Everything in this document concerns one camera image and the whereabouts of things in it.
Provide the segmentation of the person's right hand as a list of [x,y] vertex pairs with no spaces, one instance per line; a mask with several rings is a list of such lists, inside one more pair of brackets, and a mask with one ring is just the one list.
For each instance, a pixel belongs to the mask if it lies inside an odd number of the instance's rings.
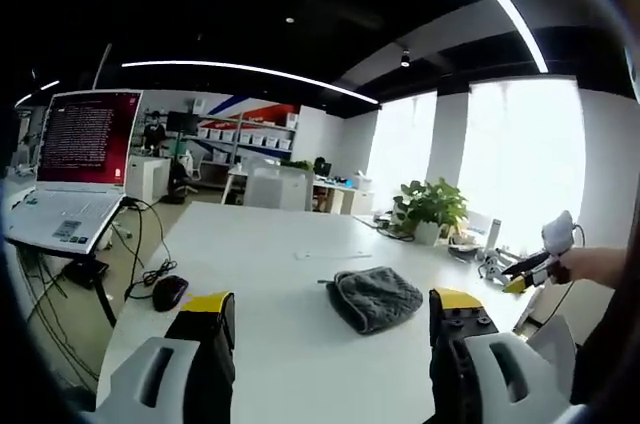
[[549,279],[553,284],[564,285],[580,279],[582,249],[572,248],[553,256]]

